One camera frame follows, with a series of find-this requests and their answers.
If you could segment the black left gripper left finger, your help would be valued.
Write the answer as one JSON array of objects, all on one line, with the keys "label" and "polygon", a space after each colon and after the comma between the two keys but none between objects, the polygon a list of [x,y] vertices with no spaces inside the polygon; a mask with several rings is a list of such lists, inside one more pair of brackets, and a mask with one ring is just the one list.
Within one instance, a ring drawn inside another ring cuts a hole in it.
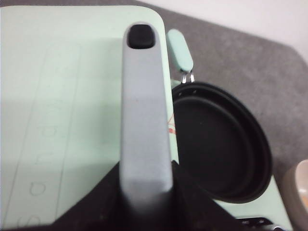
[{"label": "black left gripper left finger", "polygon": [[125,215],[119,188],[119,163],[46,231],[124,231]]}]

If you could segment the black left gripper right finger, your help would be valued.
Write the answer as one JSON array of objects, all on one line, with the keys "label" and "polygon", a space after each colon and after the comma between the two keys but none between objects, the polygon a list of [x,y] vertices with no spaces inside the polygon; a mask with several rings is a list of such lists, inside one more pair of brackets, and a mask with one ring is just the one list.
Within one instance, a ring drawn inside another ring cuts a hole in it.
[{"label": "black left gripper right finger", "polygon": [[242,231],[243,225],[213,201],[207,192],[176,162],[172,214],[176,231]]}]

